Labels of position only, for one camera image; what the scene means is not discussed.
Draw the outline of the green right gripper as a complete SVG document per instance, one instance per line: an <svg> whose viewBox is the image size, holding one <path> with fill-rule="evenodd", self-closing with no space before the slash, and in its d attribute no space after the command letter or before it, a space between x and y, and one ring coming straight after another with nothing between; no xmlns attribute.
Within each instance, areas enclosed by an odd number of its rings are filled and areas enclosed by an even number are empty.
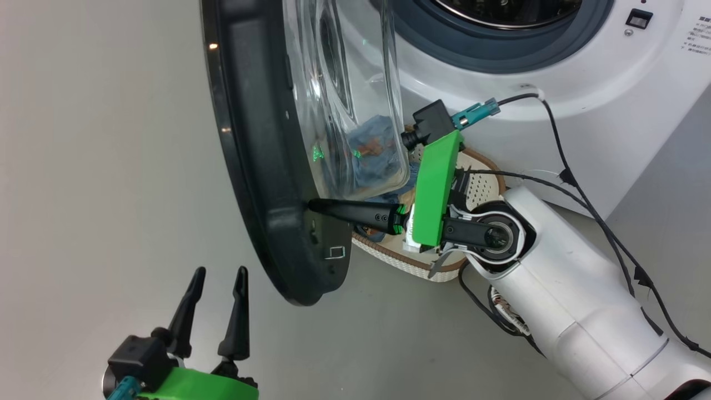
<svg viewBox="0 0 711 400"><path fill-rule="evenodd" d="M417 144L414 148L414 154L419 157L419 169L403 241L403 251L412 260L429 261L430 256L421 251L433 250L441 243L443 219L448 213L455 165L462 144L462 134L454 130L432 143ZM389 235L402 233L401 203L312 198L308 207L312 212L368 226Z"/></svg>

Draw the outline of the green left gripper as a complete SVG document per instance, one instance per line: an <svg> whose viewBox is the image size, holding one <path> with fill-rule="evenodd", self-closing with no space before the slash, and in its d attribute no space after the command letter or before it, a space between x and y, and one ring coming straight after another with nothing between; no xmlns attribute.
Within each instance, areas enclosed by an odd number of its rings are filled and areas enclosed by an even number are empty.
<svg viewBox="0 0 711 400"><path fill-rule="evenodd" d="M194 314L203 293L206 268L198 267L171 319L168 353L180 359L192 354L190 344ZM139 399L258 399L258 385L251 377L240 377L234 361L251 356L249 324L249 276L245 266L238 269L233 286L233 308L228 329L218 346L224 359L210 373L176 367L155 392L142 392Z"/></svg>

